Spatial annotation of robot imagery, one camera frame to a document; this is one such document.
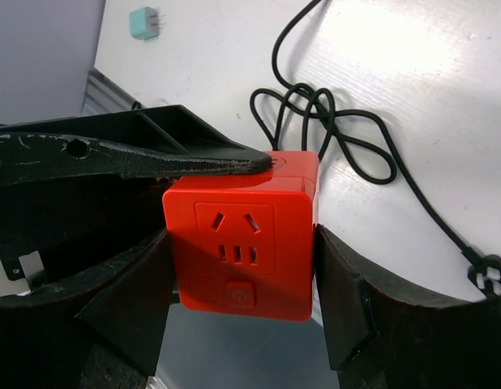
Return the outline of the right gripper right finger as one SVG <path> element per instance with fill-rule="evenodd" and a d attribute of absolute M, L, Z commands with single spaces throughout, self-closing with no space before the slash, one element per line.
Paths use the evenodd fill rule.
<path fill-rule="evenodd" d="M 501 296 L 423 288 L 315 230 L 331 369 L 342 388 L 501 388 Z"/>

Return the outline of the red cube socket adapter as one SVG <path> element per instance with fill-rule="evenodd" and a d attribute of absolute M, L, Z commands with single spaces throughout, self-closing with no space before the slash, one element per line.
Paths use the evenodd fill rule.
<path fill-rule="evenodd" d="M 272 152 L 253 175 L 183 177 L 163 195 L 180 302 L 290 321 L 312 313 L 319 158 Z"/>

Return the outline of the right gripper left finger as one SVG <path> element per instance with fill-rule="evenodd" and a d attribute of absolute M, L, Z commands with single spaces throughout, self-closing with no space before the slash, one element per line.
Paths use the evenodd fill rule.
<path fill-rule="evenodd" d="M 0 388 L 143 388 L 174 284 L 165 230 L 25 296 L 0 297 Z"/>

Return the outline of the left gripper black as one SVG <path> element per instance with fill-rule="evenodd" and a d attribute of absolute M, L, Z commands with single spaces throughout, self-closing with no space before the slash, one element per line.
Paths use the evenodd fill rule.
<path fill-rule="evenodd" d="M 171 298 L 167 185 L 150 177 L 271 167 L 182 105 L 0 126 L 0 260 L 11 272 L 39 254 L 45 269 L 37 287 L 20 270 L 0 300 L 91 300 L 119 285 Z M 81 178 L 47 181 L 69 177 Z"/>

